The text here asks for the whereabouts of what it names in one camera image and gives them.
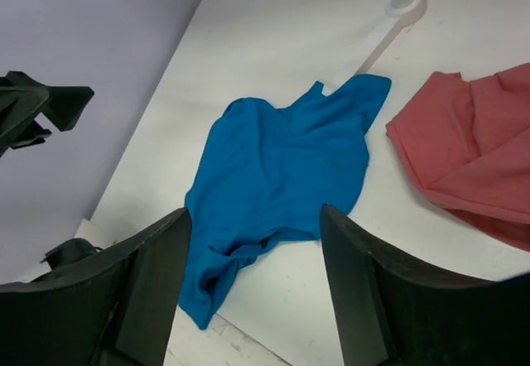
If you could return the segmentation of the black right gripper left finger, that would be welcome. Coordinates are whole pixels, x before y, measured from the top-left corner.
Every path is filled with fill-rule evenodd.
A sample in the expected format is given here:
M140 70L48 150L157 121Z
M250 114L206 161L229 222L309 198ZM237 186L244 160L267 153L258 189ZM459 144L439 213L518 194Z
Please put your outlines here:
M31 282L1 286L3 365L162 365L191 236L187 209Z

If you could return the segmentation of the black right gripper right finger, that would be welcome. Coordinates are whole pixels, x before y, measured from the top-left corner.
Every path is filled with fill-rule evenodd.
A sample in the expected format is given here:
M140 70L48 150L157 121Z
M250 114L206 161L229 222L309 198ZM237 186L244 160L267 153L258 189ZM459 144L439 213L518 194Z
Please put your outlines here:
M528 274L493 282L448 271L330 205L320 231L345 364L528 364Z

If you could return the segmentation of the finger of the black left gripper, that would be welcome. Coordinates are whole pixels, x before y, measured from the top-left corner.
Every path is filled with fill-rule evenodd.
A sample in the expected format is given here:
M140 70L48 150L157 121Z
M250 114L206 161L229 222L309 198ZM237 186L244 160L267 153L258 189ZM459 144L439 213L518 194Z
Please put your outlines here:
M40 145L51 135L36 117L44 115L61 131L72 130L94 97L88 86L48 86L21 71L1 78L1 153Z

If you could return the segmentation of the blue t shirt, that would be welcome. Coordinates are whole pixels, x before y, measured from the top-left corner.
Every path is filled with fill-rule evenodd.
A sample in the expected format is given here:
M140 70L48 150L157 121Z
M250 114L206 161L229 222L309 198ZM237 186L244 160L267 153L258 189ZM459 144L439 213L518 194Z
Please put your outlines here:
M185 196L192 231L179 305L198 328L239 270L279 243L319 239L323 205L354 208L369 164L365 137L391 85L361 74L326 94L315 82L285 108L236 99L214 122Z

